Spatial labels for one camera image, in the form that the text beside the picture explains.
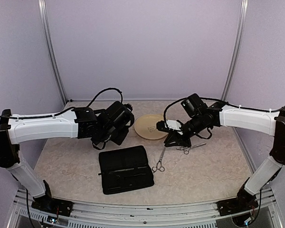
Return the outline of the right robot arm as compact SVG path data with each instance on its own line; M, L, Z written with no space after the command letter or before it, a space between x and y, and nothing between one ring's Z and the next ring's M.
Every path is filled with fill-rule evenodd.
M165 147L191 147L191 137L201 137L203 130L210 132L214 127L236 127L265 133L274 138L269 156L253 175L243 184L234 199L236 210L243 211L255 199L264 185L273 180L285 166L285 106L277 110L262 110L231 105L214 99L208 106L206 98L192 94L179 99L190 119L186 123L164 118L156 124L157 130L168 133Z

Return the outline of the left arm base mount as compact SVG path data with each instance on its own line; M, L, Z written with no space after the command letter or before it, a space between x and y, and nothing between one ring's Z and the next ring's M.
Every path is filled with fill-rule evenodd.
M58 216L70 217L74 203L68 200L62 199L45 199L45 200L34 200L32 202L32 208L38 209L43 212L48 212Z

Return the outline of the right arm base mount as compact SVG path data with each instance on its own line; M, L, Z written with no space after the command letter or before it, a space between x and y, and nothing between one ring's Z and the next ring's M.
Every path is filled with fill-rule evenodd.
M237 198L225 199L217 202L220 216L240 213L251 210L252 208L257 208L258 206L257 200L252 200L250 203L240 203Z

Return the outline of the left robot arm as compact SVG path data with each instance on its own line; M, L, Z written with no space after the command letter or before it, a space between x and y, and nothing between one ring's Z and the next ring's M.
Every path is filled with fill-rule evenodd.
M5 109L0 115L0 167L26 188L34 202L46 211L53 211L57 200L52 197L47 182L38 177L20 153L20 144L51 138L89 138L99 150L100 143L121 145L133 124L133 107L122 100L106 109L93 110L88 104L51 114L12 114L10 109Z

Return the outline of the straight silver scissors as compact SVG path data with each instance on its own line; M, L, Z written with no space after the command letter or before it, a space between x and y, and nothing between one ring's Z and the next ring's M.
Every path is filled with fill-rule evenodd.
M162 152L161 152L161 154L160 154L159 160L157 161L156 165L152 167L152 172L153 173L155 173L157 171L160 171L160 172L164 172L165 171L165 168L162 165L162 160L163 160L165 151L166 151L166 148L164 147Z

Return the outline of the black zip tool case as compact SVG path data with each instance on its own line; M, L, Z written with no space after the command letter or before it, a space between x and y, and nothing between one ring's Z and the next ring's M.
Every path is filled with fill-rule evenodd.
M154 176L142 145L99 153L103 194L111 195L154 185Z

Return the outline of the short black hair clip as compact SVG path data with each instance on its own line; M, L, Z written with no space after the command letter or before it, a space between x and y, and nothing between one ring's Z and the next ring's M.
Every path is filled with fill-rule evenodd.
M126 104L124 104L124 106L125 106L130 112L133 111L133 106L132 106L130 103L126 103Z

